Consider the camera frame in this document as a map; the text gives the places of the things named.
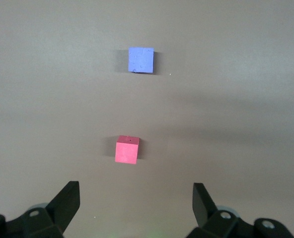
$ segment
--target black plastic bracket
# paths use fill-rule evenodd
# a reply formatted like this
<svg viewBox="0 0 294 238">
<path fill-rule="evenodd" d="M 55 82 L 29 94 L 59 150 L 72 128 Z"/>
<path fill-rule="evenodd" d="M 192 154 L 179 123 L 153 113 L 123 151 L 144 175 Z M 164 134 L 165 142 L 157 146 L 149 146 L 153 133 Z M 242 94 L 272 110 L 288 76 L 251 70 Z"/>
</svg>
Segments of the black plastic bracket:
<svg viewBox="0 0 294 238">
<path fill-rule="evenodd" d="M 79 206 L 79 183 L 70 181 L 46 208 L 30 209 L 9 222 L 0 215 L 0 238 L 63 238 Z"/>
<path fill-rule="evenodd" d="M 229 211 L 218 210 L 202 183 L 193 186 L 192 207 L 199 227 L 187 238 L 294 238 L 276 220 L 260 218 L 252 226 Z"/>
</svg>

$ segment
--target pink cube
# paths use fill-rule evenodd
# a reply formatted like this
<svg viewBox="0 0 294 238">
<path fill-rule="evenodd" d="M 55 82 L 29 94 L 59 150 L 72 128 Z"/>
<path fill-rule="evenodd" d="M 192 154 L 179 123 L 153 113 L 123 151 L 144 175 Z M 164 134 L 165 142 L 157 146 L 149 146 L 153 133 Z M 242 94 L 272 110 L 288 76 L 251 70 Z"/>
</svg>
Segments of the pink cube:
<svg viewBox="0 0 294 238">
<path fill-rule="evenodd" d="M 136 164 L 139 138 L 120 135 L 116 142 L 115 162 Z"/>
</svg>

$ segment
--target blue cube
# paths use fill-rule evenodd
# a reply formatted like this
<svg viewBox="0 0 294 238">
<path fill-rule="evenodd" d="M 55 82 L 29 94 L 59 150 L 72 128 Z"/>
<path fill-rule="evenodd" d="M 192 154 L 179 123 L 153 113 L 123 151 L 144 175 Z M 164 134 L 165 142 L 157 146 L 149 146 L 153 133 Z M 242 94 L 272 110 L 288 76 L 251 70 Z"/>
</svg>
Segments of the blue cube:
<svg viewBox="0 0 294 238">
<path fill-rule="evenodd" d="M 130 47 L 128 71 L 134 73 L 153 72 L 153 48 Z"/>
</svg>

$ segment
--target cube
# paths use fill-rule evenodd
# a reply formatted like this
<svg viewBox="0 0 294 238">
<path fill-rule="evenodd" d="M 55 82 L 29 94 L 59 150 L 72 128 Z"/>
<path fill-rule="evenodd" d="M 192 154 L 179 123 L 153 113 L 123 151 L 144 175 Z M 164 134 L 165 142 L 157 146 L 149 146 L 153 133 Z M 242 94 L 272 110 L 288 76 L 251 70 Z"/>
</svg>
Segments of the cube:
<svg viewBox="0 0 294 238">
<path fill-rule="evenodd" d="M 136 164 L 139 138 L 132 136 L 119 136 L 116 142 L 115 162 Z"/>
<path fill-rule="evenodd" d="M 134 73 L 153 72 L 153 48 L 130 47 L 128 71 Z"/>
</svg>

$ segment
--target screw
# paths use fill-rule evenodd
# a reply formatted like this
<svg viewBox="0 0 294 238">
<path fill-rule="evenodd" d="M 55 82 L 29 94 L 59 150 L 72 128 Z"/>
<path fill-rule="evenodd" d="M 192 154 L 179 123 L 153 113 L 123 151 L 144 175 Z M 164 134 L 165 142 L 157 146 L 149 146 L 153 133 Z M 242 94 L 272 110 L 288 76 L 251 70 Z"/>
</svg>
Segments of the screw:
<svg viewBox="0 0 294 238">
<path fill-rule="evenodd" d="M 269 229 L 274 229 L 275 228 L 274 224 L 271 223 L 270 221 L 264 220 L 264 221 L 262 221 L 262 224 L 263 224 L 264 227 L 269 228 Z"/>
<path fill-rule="evenodd" d="M 231 215 L 227 212 L 221 212 L 220 214 L 224 219 L 231 219 Z"/>
<path fill-rule="evenodd" d="M 38 216 L 39 215 L 39 211 L 33 211 L 33 212 L 30 212 L 29 216 L 30 217 L 34 217 L 34 216 Z"/>
</svg>

